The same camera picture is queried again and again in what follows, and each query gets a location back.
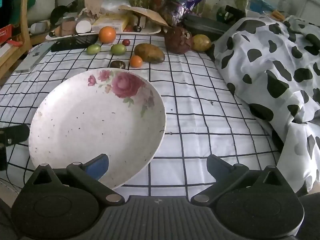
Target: cow print fabric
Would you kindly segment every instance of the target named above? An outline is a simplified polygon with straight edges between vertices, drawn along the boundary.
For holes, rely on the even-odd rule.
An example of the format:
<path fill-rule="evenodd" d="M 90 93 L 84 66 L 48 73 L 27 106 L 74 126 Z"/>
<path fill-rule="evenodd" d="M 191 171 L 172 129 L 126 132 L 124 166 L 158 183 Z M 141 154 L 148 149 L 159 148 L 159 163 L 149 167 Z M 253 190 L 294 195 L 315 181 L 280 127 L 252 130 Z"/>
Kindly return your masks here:
<path fill-rule="evenodd" d="M 319 49 L 320 28 L 294 16 L 241 19 L 213 46 L 227 87 L 282 150 L 277 167 L 294 191 L 319 179 Z"/>

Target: orange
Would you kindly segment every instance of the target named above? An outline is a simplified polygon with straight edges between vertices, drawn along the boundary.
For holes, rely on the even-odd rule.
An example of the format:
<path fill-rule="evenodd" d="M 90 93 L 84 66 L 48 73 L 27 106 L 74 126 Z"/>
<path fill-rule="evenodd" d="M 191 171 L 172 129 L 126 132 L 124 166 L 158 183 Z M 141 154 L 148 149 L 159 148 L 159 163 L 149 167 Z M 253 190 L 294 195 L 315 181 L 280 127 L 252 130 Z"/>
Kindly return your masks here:
<path fill-rule="evenodd" d="M 143 60 L 139 56 L 137 56 L 137 55 L 132 56 L 130 59 L 130 66 L 134 67 L 134 68 L 138 68 L 138 67 L 142 66 L 142 62 L 143 62 Z"/>
<path fill-rule="evenodd" d="M 106 26 L 99 31 L 99 40 L 102 43 L 112 43 L 116 39 L 116 30 Z"/>

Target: floral plate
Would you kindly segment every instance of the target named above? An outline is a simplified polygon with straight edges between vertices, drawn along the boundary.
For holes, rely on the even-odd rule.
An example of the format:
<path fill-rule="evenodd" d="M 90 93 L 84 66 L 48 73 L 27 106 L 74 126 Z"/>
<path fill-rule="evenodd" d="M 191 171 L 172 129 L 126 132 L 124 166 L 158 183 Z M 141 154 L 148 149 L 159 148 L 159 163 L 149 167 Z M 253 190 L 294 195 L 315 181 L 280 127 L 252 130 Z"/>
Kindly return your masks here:
<path fill-rule="evenodd" d="M 33 164 L 65 168 L 105 153 L 109 169 L 99 180 L 114 189 L 143 169 L 164 136 L 161 96 L 143 78 L 121 69 L 95 69 L 56 87 L 33 117 Z"/>

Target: white tablecloth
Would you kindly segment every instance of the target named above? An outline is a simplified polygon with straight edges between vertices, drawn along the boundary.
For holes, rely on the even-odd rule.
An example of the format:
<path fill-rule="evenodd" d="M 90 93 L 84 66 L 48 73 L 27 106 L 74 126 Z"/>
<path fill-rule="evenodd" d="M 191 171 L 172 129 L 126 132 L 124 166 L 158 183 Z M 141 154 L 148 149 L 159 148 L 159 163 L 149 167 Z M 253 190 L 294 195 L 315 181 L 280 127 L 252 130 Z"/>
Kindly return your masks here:
<path fill-rule="evenodd" d="M 164 38 L 157 36 L 121 35 L 114 43 L 123 39 L 131 40 L 123 56 L 113 56 L 110 45 L 103 45 L 102 51 L 93 56 L 87 55 L 84 49 L 49 52 L 31 73 L 11 75 L 0 90 L 1 127 L 30 125 L 42 100 L 61 82 L 93 68 L 107 67 L 117 59 L 156 87 L 167 112 L 165 137 L 154 159 L 116 189 L 125 198 L 129 195 L 191 198 L 215 182 L 206 168 L 210 154 L 254 170 L 276 164 L 279 153 L 271 138 L 228 91 L 206 54 L 168 53 Z M 160 47 L 165 62 L 130 68 L 133 48 L 140 43 Z M 7 159 L 8 169 L 0 172 L 0 178 L 19 190 L 35 169 L 28 142 L 7 147 Z"/>

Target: red box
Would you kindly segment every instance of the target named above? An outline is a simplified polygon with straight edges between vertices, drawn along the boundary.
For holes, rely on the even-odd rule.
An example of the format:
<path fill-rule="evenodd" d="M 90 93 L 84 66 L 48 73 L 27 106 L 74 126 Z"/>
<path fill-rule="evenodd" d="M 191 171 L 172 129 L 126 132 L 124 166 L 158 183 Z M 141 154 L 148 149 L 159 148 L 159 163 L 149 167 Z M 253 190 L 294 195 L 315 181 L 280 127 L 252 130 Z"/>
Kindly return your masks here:
<path fill-rule="evenodd" d="M 0 45 L 7 41 L 7 39 L 11 38 L 12 36 L 12 25 L 9 24 L 6 27 L 0 29 Z"/>

